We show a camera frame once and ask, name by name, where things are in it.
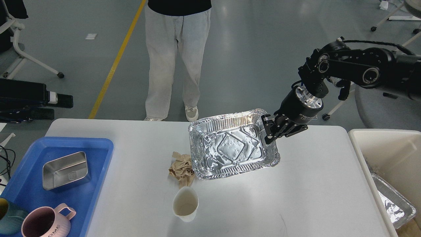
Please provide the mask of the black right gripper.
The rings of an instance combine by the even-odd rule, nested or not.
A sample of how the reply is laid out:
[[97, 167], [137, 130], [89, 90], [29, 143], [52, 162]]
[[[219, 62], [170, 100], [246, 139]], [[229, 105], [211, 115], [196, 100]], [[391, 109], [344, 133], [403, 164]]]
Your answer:
[[266, 132], [266, 144], [272, 144], [277, 138], [291, 137], [308, 129], [307, 123], [322, 111], [322, 99], [312, 96], [305, 87], [293, 87], [283, 99], [280, 108], [271, 115], [261, 116]]

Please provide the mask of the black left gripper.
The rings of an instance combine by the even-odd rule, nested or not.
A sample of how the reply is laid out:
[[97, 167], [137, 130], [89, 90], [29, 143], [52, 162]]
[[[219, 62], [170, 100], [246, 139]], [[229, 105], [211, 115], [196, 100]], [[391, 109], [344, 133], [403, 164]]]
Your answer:
[[0, 80], [0, 122], [21, 123], [32, 120], [53, 120], [54, 109], [24, 107], [60, 107], [72, 108], [73, 96], [48, 91], [43, 83], [9, 80]]

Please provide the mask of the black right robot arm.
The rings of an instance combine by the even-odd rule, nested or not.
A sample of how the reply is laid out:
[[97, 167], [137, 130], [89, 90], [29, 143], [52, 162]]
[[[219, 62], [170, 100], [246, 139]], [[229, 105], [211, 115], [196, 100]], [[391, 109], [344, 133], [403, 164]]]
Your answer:
[[[399, 52], [382, 47], [351, 49], [347, 46], [349, 42], [389, 45]], [[323, 109], [322, 99], [329, 92], [325, 80], [333, 83], [334, 78], [339, 79], [340, 100], [347, 99], [351, 84], [355, 84], [367, 90], [379, 89], [420, 101], [420, 55], [391, 42], [339, 37], [321, 49], [314, 49], [299, 67], [298, 74], [299, 81], [291, 85], [289, 94], [274, 112], [274, 118], [269, 114], [261, 116], [264, 141], [268, 145], [278, 138], [307, 130], [309, 121]]]

